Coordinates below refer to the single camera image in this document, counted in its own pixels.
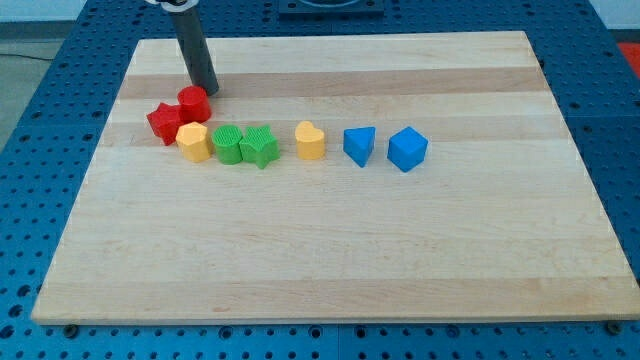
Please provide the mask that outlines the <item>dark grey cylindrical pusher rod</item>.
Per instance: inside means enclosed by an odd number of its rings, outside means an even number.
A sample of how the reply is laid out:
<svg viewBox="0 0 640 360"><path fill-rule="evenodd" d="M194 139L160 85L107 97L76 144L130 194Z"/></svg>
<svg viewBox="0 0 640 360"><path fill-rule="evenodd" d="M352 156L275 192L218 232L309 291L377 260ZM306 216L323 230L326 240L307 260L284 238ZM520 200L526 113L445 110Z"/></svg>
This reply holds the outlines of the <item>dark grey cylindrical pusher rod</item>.
<svg viewBox="0 0 640 360"><path fill-rule="evenodd" d="M168 12L192 84L202 87L208 96L216 94L219 84L197 6Z"/></svg>

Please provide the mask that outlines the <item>white pusher mount ring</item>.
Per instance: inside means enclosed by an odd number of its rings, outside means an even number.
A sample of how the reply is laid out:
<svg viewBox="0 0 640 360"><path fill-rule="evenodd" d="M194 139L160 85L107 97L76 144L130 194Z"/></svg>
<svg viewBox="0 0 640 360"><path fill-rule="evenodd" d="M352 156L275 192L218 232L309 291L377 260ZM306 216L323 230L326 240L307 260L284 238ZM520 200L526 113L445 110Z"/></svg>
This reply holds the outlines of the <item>white pusher mount ring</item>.
<svg viewBox="0 0 640 360"><path fill-rule="evenodd" d="M186 11L199 4L199 0L145 0L151 5L160 5L165 11Z"/></svg>

